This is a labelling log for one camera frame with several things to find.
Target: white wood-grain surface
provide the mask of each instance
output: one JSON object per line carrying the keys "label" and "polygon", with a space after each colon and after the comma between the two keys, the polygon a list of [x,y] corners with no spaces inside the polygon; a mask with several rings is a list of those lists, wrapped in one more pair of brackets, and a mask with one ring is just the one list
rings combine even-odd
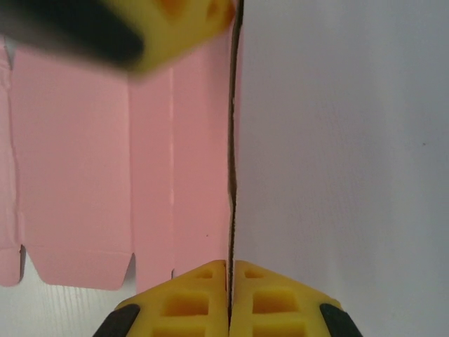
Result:
{"label": "white wood-grain surface", "polygon": [[0,336],[90,337],[122,300],[135,294],[134,264],[118,291],[44,284],[27,257],[19,285],[0,287]]}

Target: cardboard flap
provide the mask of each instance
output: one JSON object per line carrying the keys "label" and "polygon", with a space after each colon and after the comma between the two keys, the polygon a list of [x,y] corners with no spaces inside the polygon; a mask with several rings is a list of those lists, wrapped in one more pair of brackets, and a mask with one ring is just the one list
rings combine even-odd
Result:
{"label": "cardboard flap", "polygon": [[226,256],[228,50],[221,37],[130,84],[138,291]]}
{"label": "cardboard flap", "polygon": [[119,288],[131,255],[126,79],[18,51],[11,109],[21,240],[41,278]]}
{"label": "cardboard flap", "polygon": [[11,71],[0,37],[0,285],[20,280],[20,242],[15,217],[15,163],[10,132]]}

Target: square hole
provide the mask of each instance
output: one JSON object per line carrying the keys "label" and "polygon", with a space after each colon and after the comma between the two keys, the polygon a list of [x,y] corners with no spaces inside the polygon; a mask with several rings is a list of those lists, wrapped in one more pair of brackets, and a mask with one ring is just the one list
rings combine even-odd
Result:
{"label": "square hole", "polygon": [[253,295],[253,314],[298,312],[295,294],[285,289],[264,289]]}
{"label": "square hole", "polygon": [[197,316],[209,313],[209,297],[206,293],[174,293],[168,297],[162,316]]}
{"label": "square hole", "polygon": [[256,324],[253,327],[253,337],[306,337],[304,325],[301,323],[287,324]]}
{"label": "square hole", "polygon": [[153,337],[204,337],[206,329],[203,326],[166,326],[153,330]]}

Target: hexagonal hole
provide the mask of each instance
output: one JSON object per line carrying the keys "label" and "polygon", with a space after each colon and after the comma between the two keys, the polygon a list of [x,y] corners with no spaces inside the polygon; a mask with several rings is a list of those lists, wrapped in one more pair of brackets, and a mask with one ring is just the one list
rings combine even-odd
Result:
{"label": "hexagonal hole", "polygon": [[168,297],[162,316],[197,316],[209,313],[209,297],[201,292],[174,293]]}
{"label": "hexagonal hole", "polygon": [[298,312],[295,294],[287,289],[264,289],[253,295],[253,314]]}

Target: crease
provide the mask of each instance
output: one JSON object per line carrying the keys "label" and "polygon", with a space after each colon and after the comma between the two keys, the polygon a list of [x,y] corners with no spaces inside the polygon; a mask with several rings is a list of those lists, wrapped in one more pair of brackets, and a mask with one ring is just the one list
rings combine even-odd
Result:
{"label": "crease", "polygon": [[21,245],[22,236],[20,229],[19,210],[18,210],[18,163],[13,141],[13,122],[11,108],[11,75],[12,70],[9,64],[9,58],[6,50],[6,44],[3,37],[0,37],[0,89],[5,92],[6,111],[4,119],[5,144],[4,144],[4,165],[6,169],[6,180],[8,181],[8,203],[11,206],[11,213],[6,214],[6,230],[11,241],[15,245]]}
{"label": "crease", "polygon": [[169,170],[170,170],[170,243],[171,243],[171,263],[173,266],[172,276],[176,266],[175,253],[175,70],[170,67],[168,73],[170,100],[168,102],[168,120],[170,124],[169,139]]}

